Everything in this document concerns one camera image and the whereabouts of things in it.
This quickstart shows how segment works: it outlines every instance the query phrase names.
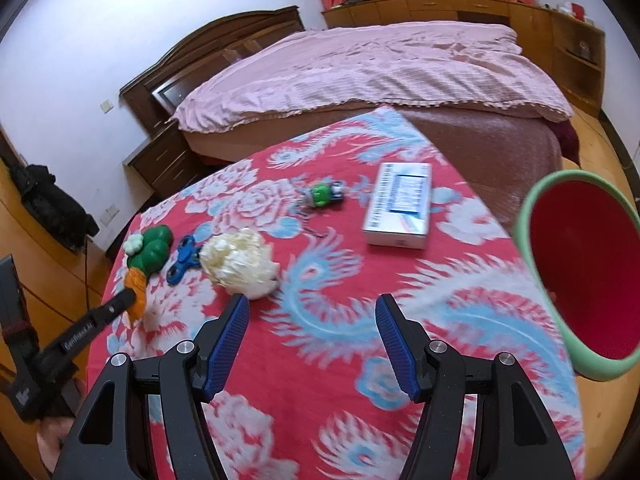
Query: white wall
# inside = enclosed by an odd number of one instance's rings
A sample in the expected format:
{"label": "white wall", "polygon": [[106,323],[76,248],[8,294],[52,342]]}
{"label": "white wall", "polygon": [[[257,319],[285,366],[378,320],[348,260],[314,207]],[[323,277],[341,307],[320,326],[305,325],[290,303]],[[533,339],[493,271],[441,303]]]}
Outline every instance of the white wall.
{"label": "white wall", "polygon": [[116,205],[95,239],[106,248],[151,194],[122,166],[145,133],[119,89],[211,20],[290,5],[306,28],[325,28],[320,0],[30,0],[0,43],[2,127],[96,220]]}
{"label": "white wall", "polygon": [[[567,0],[538,0],[555,7]],[[605,91],[602,109],[633,156],[640,141],[640,59],[602,0],[569,0],[584,6],[606,33]],[[640,162],[635,161],[640,170]]]}

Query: white box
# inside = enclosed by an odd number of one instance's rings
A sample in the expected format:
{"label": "white box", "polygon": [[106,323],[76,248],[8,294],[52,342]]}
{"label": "white box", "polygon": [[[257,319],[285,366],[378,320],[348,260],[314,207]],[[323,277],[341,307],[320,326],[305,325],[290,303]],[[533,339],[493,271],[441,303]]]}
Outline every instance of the white box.
{"label": "white box", "polygon": [[368,244],[424,247],[431,208],[431,164],[383,162],[362,230]]}

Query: black bag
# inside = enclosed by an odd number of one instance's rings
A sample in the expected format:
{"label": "black bag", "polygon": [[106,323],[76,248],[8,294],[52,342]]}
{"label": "black bag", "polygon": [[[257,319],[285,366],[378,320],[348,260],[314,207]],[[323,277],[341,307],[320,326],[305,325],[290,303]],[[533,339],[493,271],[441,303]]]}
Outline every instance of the black bag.
{"label": "black bag", "polygon": [[46,166],[10,165],[9,174],[25,209],[67,249],[78,252],[84,248],[87,235],[98,234],[100,228],[94,217],[56,186],[56,177]]}

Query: light switch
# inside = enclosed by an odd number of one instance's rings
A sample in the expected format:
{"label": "light switch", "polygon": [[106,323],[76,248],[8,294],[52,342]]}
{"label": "light switch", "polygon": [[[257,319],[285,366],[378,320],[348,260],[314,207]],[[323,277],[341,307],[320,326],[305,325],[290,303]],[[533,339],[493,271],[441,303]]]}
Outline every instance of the light switch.
{"label": "light switch", "polygon": [[115,204],[111,204],[104,212],[100,215],[100,222],[102,225],[107,227],[111,223],[111,220],[115,218],[115,216],[120,212],[120,210],[116,207]]}
{"label": "light switch", "polygon": [[109,112],[109,111],[111,111],[111,110],[113,109],[113,105],[111,104],[111,101],[109,101],[109,100],[107,99],[105,102],[103,102],[103,103],[100,105],[100,108],[102,108],[102,111],[103,111],[104,113],[107,113],[107,112]]}

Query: pink bedsheet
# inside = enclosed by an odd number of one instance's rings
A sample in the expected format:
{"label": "pink bedsheet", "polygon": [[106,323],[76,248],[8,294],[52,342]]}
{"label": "pink bedsheet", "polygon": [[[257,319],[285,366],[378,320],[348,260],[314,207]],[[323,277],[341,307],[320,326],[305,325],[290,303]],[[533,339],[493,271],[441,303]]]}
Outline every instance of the pink bedsheet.
{"label": "pink bedsheet", "polygon": [[299,32],[215,75],[174,116],[182,130],[222,133],[360,101],[567,120],[562,92],[515,41],[509,27],[459,22]]}

